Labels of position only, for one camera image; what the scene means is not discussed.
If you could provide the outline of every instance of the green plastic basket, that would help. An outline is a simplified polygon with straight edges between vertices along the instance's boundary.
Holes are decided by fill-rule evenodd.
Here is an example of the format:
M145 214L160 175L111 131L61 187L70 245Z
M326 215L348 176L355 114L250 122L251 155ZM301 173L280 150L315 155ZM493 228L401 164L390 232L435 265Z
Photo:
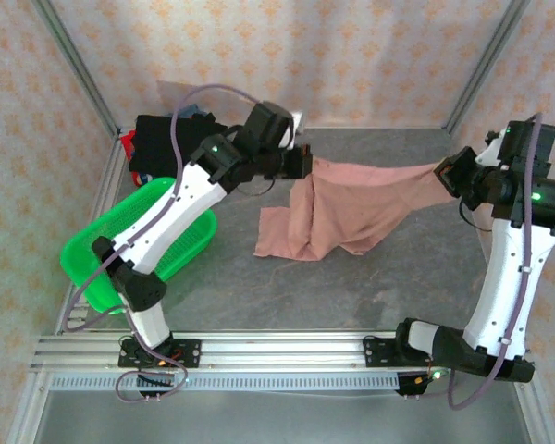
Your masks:
M175 182L160 178L148 182L118 203L68 241L60 264L75 285L82 285L99 267L91 246L96 238L113 239L134 224ZM187 228L160 259L156 274L164 281L177 273L210 243L217 229L212 210L205 211ZM99 313L121 304L119 295L106 273L97 277L84 291L89 304Z

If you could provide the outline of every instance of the patterned wallpaper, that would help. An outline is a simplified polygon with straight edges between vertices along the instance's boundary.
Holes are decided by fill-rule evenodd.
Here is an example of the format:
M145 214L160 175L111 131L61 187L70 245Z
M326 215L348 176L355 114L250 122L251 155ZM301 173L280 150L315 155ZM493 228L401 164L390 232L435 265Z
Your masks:
M29 0L0 0L0 443L111 140Z
M309 125L440 127L509 0L55 0L119 125L225 82ZM226 121L249 107L203 97Z
M510 119L524 119L537 110L555 125L555 0L532 0L517 32L459 128L456 148L484 148L488 129L501 129ZM555 144L550 158L555 178ZM489 222L488 209L479 212ZM484 237L487 246L488 236ZM555 418L555 248L543 271L536 294L528 342Z

